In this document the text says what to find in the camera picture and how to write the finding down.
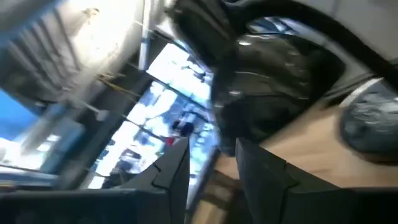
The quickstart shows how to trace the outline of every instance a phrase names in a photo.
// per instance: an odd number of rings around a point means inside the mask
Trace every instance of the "red object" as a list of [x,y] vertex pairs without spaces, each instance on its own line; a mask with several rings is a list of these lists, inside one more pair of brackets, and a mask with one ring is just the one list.
[[171,145],[173,145],[174,141],[175,141],[175,137],[167,137],[167,139],[166,139],[166,146],[171,146]]

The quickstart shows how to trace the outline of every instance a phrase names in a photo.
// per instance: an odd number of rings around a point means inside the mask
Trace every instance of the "person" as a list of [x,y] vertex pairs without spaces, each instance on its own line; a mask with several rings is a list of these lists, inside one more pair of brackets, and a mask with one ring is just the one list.
[[177,138],[180,137],[190,137],[194,132],[195,126],[192,122],[185,122],[185,124],[180,128],[181,120],[176,120],[170,127],[170,136],[166,138],[166,146],[172,146]]

